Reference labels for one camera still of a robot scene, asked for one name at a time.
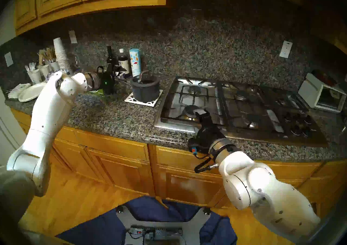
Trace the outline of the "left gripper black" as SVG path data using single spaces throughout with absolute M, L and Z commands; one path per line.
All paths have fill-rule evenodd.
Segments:
M 97 67 L 97 74 L 100 79 L 99 89 L 103 90 L 104 95 L 115 94 L 115 79 L 125 79 L 125 68 L 115 68 L 115 77 L 113 73 L 104 67 Z

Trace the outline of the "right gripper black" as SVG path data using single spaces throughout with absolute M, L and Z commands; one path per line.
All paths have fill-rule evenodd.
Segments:
M 218 139 L 226 138 L 217 125 L 212 121 L 210 113 L 206 109 L 195 109 L 194 114 L 199 116 L 201 129 L 196 135 L 200 153 L 208 153 L 210 146 Z

